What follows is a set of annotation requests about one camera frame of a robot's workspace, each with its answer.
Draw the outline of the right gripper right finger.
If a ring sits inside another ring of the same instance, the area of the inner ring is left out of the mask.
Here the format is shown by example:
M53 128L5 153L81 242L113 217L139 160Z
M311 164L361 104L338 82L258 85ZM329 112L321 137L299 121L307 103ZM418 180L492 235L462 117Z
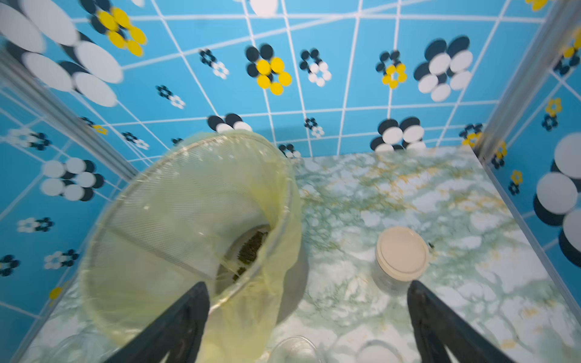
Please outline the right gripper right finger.
M413 281L407 303L416 345L423 362L511 362L501 350L420 281Z

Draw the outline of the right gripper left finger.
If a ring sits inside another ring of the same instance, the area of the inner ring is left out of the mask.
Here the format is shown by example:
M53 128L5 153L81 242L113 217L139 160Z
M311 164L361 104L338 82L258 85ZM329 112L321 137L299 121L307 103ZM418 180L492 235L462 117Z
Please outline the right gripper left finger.
M209 314L207 285L198 282L106 363L195 362Z

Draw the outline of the clear plastic tea jar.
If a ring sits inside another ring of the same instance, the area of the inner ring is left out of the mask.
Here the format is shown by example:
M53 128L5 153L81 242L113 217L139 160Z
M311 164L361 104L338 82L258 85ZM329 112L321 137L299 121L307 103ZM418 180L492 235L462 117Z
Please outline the clear plastic tea jar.
M305 337L293 336L278 343L269 355L268 363L323 363L324 357Z

